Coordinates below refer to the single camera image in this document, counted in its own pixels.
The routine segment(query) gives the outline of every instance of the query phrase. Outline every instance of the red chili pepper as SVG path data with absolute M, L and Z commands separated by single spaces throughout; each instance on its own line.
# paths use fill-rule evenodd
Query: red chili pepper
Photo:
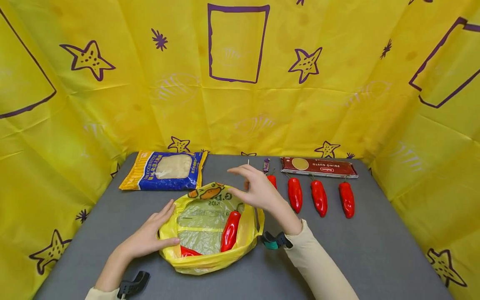
M 182 257 L 201 255 L 197 251 L 192 250 L 192 249 L 187 248 L 187 247 L 183 247 L 182 245 L 180 245 L 180 252 L 181 252 Z
M 314 180 L 310 184 L 312 187 L 312 198 L 315 208 L 321 217 L 327 214 L 327 194 L 325 193 L 324 185 L 320 180 Z
M 222 244 L 220 245 L 220 252 L 225 252 L 233 248 L 237 241 L 237 231 L 239 229 L 241 214 L 234 210 L 230 213 L 223 229 Z
M 273 184 L 273 186 L 276 188 L 276 177 L 274 175 L 268 175 L 267 178 Z
M 344 181 L 339 186 L 340 198 L 342 199 L 343 211 L 347 219 L 355 214 L 355 198 L 353 197 L 352 187 L 350 183 Z
M 295 177 L 288 180 L 288 198 L 293 210 L 298 214 L 303 204 L 303 196 L 300 181 Z

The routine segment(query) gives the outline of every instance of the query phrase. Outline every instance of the table surface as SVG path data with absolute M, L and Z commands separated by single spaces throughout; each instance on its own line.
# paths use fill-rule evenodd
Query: table surface
M 169 199 L 186 193 L 119 190 L 135 157 L 132 154 L 127 158 L 34 299 L 84 299 L 115 247 Z M 262 168 L 261 156 L 209 155 L 203 170 L 204 184 L 218 181 L 242 187 L 243 178 L 226 170 L 245 164 L 247 159 L 252 166 Z M 311 179 L 298 176 L 303 190 L 299 217 L 307 220 L 361 300 L 451 300 L 367 168 L 360 161 L 350 161 L 360 176 L 349 181 L 355 193 L 355 216 L 346 219 L 342 211 L 338 197 L 341 179 L 321 178 L 328 212 L 320 218 L 311 200 Z M 271 160 L 273 168 L 281 169 L 277 157 Z M 278 191 L 287 199 L 287 177 L 279 172 L 276 177 Z M 265 230 L 274 235 L 281 231 L 268 213 Z M 150 281 L 143 292 L 130 299 L 314 299 L 285 251 L 268 250 L 261 242 L 226 269 L 203 276 L 176 273 L 158 253 L 132 262 L 124 279 L 133 280 L 140 270 L 150 273 Z

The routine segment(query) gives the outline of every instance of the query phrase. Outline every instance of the beige sleeve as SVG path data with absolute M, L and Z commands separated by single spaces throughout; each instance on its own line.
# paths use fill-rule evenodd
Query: beige sleeve
M 101 290 L 91 288 L 85 300 L 118 300 L 117 294 L 119 290 L 120 288 L 112 292 L 102 292 Z
M 317 300 L 358 300 L 357 294 L 325 249 L 302 220 L 299 235 L 286 235 L 293 247 L 285 248 Z

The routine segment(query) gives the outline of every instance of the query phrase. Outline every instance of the yellow plastic bag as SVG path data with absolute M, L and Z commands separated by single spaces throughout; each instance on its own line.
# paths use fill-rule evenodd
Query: yellow plastic bag
M 255 214 L 255 208 L 242 204 L 228 192 L 228 188 L 230 186 L 212 182 L 175 201 L 172 217 L 159 230 L 160 238 L 179 237 L 182 246 L 203 254 L 182 258 L 180 245 L 161 250 L 160 255 L 177 272 L 203 275 L 217 271 L 236 262 L 256 246 L 257 237 L 264 230 L 264 212 L 256 209 Z M 220 252 L 223 228 L 233 210 L 241 212 L 237 241 L 231 250 Z

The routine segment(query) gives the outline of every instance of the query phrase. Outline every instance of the left hand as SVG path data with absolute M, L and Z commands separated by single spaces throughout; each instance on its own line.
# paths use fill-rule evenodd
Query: left hand
M 151 215 L 134 234 L 120 244 L 118 250 L 133 259 L 178 245 L 179 238 L 159 240 L 156 235 L 158 229 L 170 219 L 174 210 L 175 204 L 173 204 L 173 200 L 170 200 L 160 212 Z

